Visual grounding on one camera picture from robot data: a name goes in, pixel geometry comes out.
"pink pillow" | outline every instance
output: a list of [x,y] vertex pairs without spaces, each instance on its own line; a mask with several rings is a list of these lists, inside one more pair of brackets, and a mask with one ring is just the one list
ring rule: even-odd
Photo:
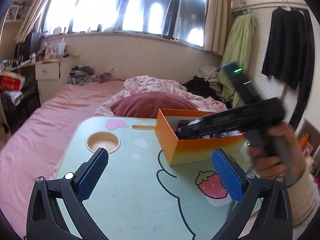
[[157,118],[160,108],[198,111],[189,100],[161,91],[133,94],[110,106],[116,116],[154,119]]

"lap desk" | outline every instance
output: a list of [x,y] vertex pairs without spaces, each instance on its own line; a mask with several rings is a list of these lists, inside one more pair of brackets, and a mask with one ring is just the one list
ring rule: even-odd
[[[57,178],[75,172],[92,152],[86,141],[109,131],[120,139],[91,197],[83,205],[110,240],[209,240],[234,207],[215,173],[211,160],[169,166],[154,130],[136,130],[134,124],[155,125],[156,119],[92,117],[74,133]],[[244,171],[250,160],[241,152],[230,155]],[[64,206],[61,212],[72,234],[80,237]]]

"black sweater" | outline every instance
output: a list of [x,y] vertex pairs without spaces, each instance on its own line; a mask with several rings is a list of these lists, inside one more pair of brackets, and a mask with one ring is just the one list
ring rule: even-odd
[[304,90],[308,40],[301,12],[279,7],[272,13],[270,36],[261,73]]

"pink bed sheet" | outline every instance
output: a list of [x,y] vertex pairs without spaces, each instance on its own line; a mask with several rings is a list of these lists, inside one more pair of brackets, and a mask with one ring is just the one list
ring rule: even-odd
[[54,179],[77,126],[123,88],[123,81],[65,85],[37,109],[0,152],[0,208],[23,238],[37,177]]

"bottle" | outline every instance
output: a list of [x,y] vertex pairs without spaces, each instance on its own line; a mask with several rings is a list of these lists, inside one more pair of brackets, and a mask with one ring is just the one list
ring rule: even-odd
[[306,147],[306,145],[307,145],[307,143],[309,141],[309,138],[310,138],[310,134],[305,133],[302,136],[301,140],[299,141],[299,145],[300,145],[300,148],[301,148],[302,151],[305,149],[305,147]]
[[102,24],[98,24],[97,33],[102,32]]

